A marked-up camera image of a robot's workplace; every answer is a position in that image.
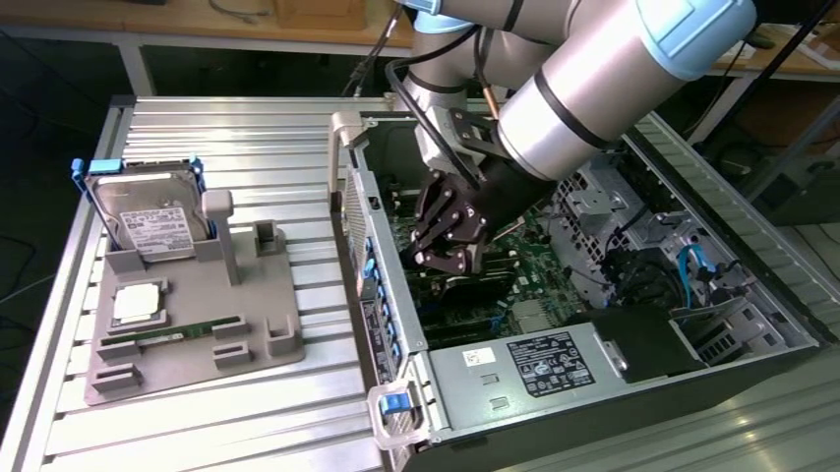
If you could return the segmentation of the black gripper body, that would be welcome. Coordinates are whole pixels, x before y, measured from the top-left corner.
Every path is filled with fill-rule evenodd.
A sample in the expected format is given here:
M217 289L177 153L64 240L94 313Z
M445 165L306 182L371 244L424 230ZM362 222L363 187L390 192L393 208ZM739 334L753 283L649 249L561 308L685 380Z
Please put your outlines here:
M465 224L473 241L489 240L557 188L557 182L534 177L516 160L488 156L480 170L485 180L464 194Z

